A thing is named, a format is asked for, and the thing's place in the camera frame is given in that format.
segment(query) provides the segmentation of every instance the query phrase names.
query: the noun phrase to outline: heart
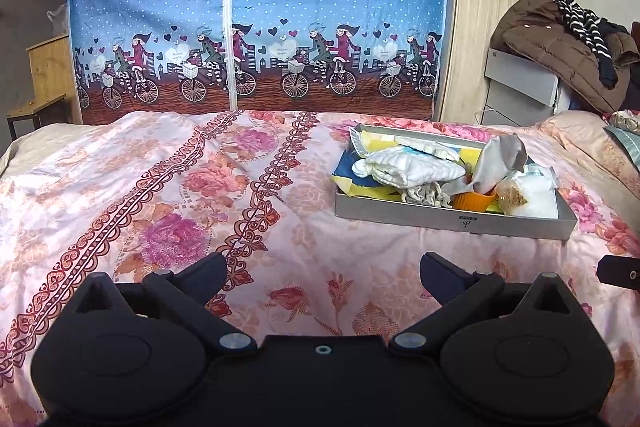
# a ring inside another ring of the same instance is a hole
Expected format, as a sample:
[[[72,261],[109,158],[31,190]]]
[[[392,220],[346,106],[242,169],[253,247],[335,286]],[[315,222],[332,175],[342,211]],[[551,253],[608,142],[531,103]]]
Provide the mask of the heart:
[[[295,55],[297,48],[298,43],[295,39],[287,39],[269,46],[269,54],[278,60],[284,61]]]
[[[175,48],[169,48],[164,52],[166,59],[174,64],[181,64],[187,58],[189,58],[189,47],[183,42],[178,44]]]
[[[104,65],[106,61],[107,59],[104,58],[104,55],[99,55],[98,57],[94,58],[94,60],[89,62],[89,71],[91,71],[92,73],[100,73],[101,71],[104,71]]]
[[[384,45],[373,48],[373,56],[386,62],[396,56],[398,45],[395,42],[387,42]]]

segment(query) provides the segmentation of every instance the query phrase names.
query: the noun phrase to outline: metal tray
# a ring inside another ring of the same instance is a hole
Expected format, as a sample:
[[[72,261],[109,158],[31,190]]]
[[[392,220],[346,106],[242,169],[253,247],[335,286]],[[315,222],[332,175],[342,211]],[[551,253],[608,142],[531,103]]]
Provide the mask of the metal tray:
[[[482,149],[484,144],[474,140],[443,136],[420,131],[393,129],[359,124],[358,131],[392,134],[436,140],[443,144]],[[569,205],[556,190],[558,219],[514,217],[486,212],[467,212],[450,208],[437,208],[421,204],[375,200],[360,196],[347,196],[339,188],[335,194],[335,215],[346,219],[361,219],[405,227],[452,230],[453,232],[489,233],[533,239],[569,239],[577,219]]]

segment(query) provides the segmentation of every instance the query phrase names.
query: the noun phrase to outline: striped scarf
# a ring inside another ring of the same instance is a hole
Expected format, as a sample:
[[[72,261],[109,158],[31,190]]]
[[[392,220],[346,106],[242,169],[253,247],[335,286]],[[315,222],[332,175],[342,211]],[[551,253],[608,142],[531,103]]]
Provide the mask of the striped scarf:
[[[598,29],[602,19],[593,11],[581,8],[575,0],[554,1],[560,9],[564,26],[575,38],[586,44],[595,55],[602,84],[607,89],[613,89],[618,82],[618,75],[616,74],[609,49]]]

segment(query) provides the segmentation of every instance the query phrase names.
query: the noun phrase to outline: wooden stool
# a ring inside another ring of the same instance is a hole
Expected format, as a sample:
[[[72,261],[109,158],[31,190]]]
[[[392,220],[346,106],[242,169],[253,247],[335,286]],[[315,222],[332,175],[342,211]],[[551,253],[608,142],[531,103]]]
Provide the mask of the wooden stool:
[[[34,100],[24,104],[20,109],[6,114],[11,140],[17,139],[14,122],[18,120],[33,120],[33,127],[39,129],[50,123],[69,123],[66,115],[65,95],[60,94],[48,100]]]

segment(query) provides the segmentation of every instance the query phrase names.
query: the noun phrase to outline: bicycle wheel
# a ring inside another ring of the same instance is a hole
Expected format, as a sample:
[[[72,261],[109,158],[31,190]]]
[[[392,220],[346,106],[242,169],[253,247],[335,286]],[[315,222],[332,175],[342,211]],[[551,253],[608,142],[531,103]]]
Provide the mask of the bicycle wheel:
[[[102,90],[102,99],[107,104],[107,107],[111,109],[117,109],[122,105],[122,97],[113,87],[105,87]]]
[[[378,90],[385,98],[398,96],[402,83],[397,76],[384,76],[378,84]]]
[[[152,80],[143,80],[136,84],[136,95],[140,102],[153,103],[158,99],[158,86]]]
[[[255,78],[251,73],[236,73],[236,93],[248,96],[255,91]]]
[[[282,79],[282,90],[290,98],[302,98],[309,92],[309,83],[301,74],[289,73]]]
[[[89,93],[84,90],[84,87],[78,86],[78,102],[83,109],[89,107]]]
[[[429,75],[426,79],[420,80],[418,83],[418,90],[421,95],[431,98],[436,92],[436,79],[433,75]]]
[[[207,94],[207,88],[204,84],[195,79],[187,78],[180,83],[180,92],[189,102],[201,102]]]
[[[349,71],[343,71],[342,75],[334,73],[329,78],[329,86],[335,94],[345,96],[356,89],[356,77]]]

